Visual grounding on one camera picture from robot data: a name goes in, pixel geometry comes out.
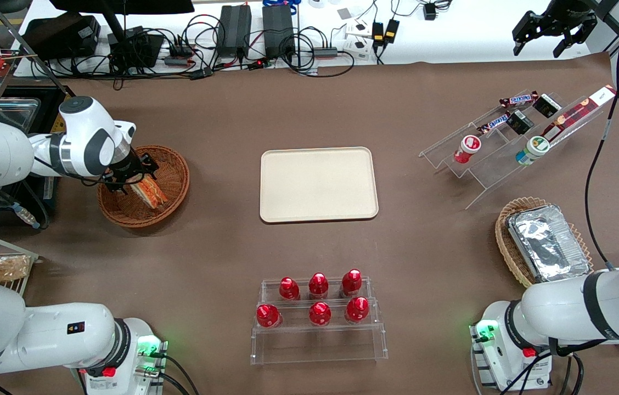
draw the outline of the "red bottle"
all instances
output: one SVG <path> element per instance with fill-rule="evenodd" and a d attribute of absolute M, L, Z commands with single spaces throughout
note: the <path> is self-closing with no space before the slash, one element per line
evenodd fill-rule
<path fill-rule="evenodd" d="M 350 324 L 357 324 L 367 317 L 369 312 L 370 308 L 367 298 L 355 297 L 346 305 L 344 318 Z"/>
<path fill-rule="evenodd" d="M 352 268 L 341 280 L 341 297 L 354 297 L 361 290 L 363 280 L 357 268 Z"/>
<path fill-rule="evenodd" d="M 309 280 L 309 298 L 326 298 L 329 281 L 323 273 L 315 273 Z"/>
<path fill-rule="evenodd" d="M 277 328 L 283 323 L 283 316 L 272 304 L 262 304 L 256 309 L 256 320 L 264 328 Z"/>
<path fill-rule="evenodd" d="M 331 309 L 324 302 L 317 302 L 309 308 L 309 320 L 315 326 L 325 326 L 331 319 Z"/>
<path fill-rule="evenodd" d="M 280 280 L 278 291 L 285 300 L 300 300 L 300 286 L 290 277 Z"/>

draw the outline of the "candy bar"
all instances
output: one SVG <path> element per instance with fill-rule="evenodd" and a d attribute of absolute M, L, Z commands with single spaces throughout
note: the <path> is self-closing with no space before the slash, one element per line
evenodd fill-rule
<path fill-rule="evenodd" d="M 575 123 L 585 117 L 585 115 L 590 114 L 596 108 L 615 97 L 615 95 L 616 91 L 610 87 L 610 85 L 606 85 L 601 90 L 593 93 L 593 95 L 576 104 L 573 108 L 556 118 L 553 122 L 551 122 L 551 125 L 548 125 L 545 128 L 541 135 L 549 142 L 553 142 L 553 140 L 555 140 L 555 138 L 557 138 L 563 130 L 575 125 Z"/>
<path fill-rule="evenodd" d="M 512 113 L 510 119 L 507 120 L 507 125 L 510 125 L 517 134 L 527 133 L 530 128 L 533 128 L 533 122 L 520 110 Z"/>
<path fill-rule="evenodd" d="M 500 99 L 500 105 L 502 105 L 504 108 L 513 108 L 520 105 L 533 103 L 537 98 L 538 93 L 536 93 L 536 91 L 533 91 L 530 95 L 521 95 L 520 97 Z"/>
<path fill-rule="evenodd" d="M 501 116 L 500 118 L 497 118 L 496 120 L 492 120 L 488 123 L 485 123 L 485 125 L 477 127 L 477 130 L 478 132 L 485 134 L 487 132 L 490 132 L 490 130 L 493 130 L 494 128 L 507 122 L 507 120 L 509 119 L 510 119 L 510 112 L 505 111 L 505 115 Z"/>
<path fill-rule="evenodd" d="M 553 115 L 560 110 L 561 107 L 552 98 L 548 97 L 546 93 L 541 93 L 541 96 L 533 102 L 533 106 L 538 112 L 543 114 L 544 117 L 553 117 Z"/>

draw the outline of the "clear acrylic stand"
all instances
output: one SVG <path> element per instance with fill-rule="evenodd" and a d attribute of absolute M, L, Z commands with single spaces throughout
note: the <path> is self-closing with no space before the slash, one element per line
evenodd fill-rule
<path fill-rule="evenodd" d="M 523 91 L 517 95 L 525 95 L 531 91 Z M 465 208 L 468 210 L 477 201 L 485 197 L 488 193 L 492 192 L 496 188 L 500 187 L 503 183 L 515 175 L 521 172 L 529 166 L 520 165 L 515 159 L 515 155 L 520 152 L 526 145 L 530 138 L 539 136 L 543 133 L 545 128 L 550 125 L 556 118 L 564 114 L 566 111 L 578 105 L 578 103 L 585 100 L 587 97 L 580 97 L 578 100 L 573 101 L 570 104 L 566 104 L 561 97 L 556 93 L 548 93 L 548 97 L 552 98 L 556 103 L 562 106 L 562 109 L 556 112 L 552 117 L 546 118 L 541 115 L 535 108 L 528 105 L 526 107 L 516 108 L 515 110 L 522 111 L 532 122 L 534 127 L 527 131 L 523 135 L 518 135 L 507 123 L 493 128 L 490 132 L 481 135 L 478 132 L 477 127 L 484 125 L 497 117 L 504 115 L 505 109 L 501 106 L 493 108 L 493 110 L 484 114 L 482 117 L 468 123 L 459 130 L 451 133 L 447 137 L 443 138 L 440 142 L 432 145 L 431 147 L 423 150 L 419 157 L 424 157 L 434 168 L 440 168 L 442 165 L 450 168 L 453 174 L 462 178 L 464 175 L 469 174 L 478 182 L 483 191 L 480 195 L 467 205 Z M 583 127 L 586 123 L 598 117 L 601 114 L 601 107 L 595 108 L 587 115 L 584 115 L 577 120 L 573 125 L 567 127 L 558 137 L 551 142 L 550 150 L 556 145 L 564 142 L 566 138 L 570 137 L 578 129 Z M 458 163 L 453 159 L 453 153 L 458 149 L 460 141 L 467 135 L 475 135 L 480 137 L 482 143 L 480 150 L 473 155 L 466 163 Z"/>
<path fill-rule="evenodd" d="M 370 316 L 358 324 L 346 322 L 344 311 L 349 298 L 341 298 L 341 278 L 328 278 L 329 298 L 321 300 L 331 308 L 329 325 L 317 327 L 309 320 L 311 305 L 309 280 L 298 280 L 301 300 L 282 300 L 279 280 L 264 280 L 258 305 L 270 303 L 278 308 L 283 323 L 277 328 L 264 328 L 255 322 L 251 330 L 251 365 L 294 362 L 329 362 L 330 360 L 387 359 L 385 324 L 375 298 L 370 278 L 363 279 L 359 296 L 370 303 Z"/>

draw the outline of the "beige tray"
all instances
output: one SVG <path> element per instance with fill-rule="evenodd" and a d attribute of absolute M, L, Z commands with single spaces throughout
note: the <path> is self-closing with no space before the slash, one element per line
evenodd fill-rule
<path fill-rule="evenodd" d="M 365 147 L 272 150 L 261 156 L 265 222 L 373 218 L 373 157 Z"/>

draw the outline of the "black box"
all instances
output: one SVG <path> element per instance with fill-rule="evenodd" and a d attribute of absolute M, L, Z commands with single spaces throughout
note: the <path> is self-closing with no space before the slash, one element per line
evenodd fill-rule
<path fill-rule="evenodd" d="M 217 53 L 220 58 L 233 58 L 242 54 L 249 57 L 251 33 L 251 8 L 248 5 L 223 5 L 220 15 Z"/>
<path fill-rule="evenodd" d="M 553 117 L 553 115 L 562 108 L 560 104 L 556 103 L 545 93 L 538 97 L 535 102 L 533 102 L 532 107 L 536 108 L 538 112 L 540 112 L 541 114 L 543 114 L 544 117 L 547 118 Z"/>
<path fill-rule="evenodd" d="M 289 38 L 292 36 L 290 6 L 273 5 L 262 9 L 266 58 L 274 59 L 281 55 L 295 53 L 295 40 Z"/>
<path fill-rule="evenodd" d="M 510 115 L 507 119 L 507 125 L 510 125 L 517 134 L 527 133 L 530 128 L 533 128 L 533 122 L 520 110 L 516 110 Z"/>
<path fill-rule="evenodd" d="M 26 27 L 24 40 L 41 60 L 94 55 L 99 23 L 94 16 L 67 12 L 56 18 L 35 19 Z"/>

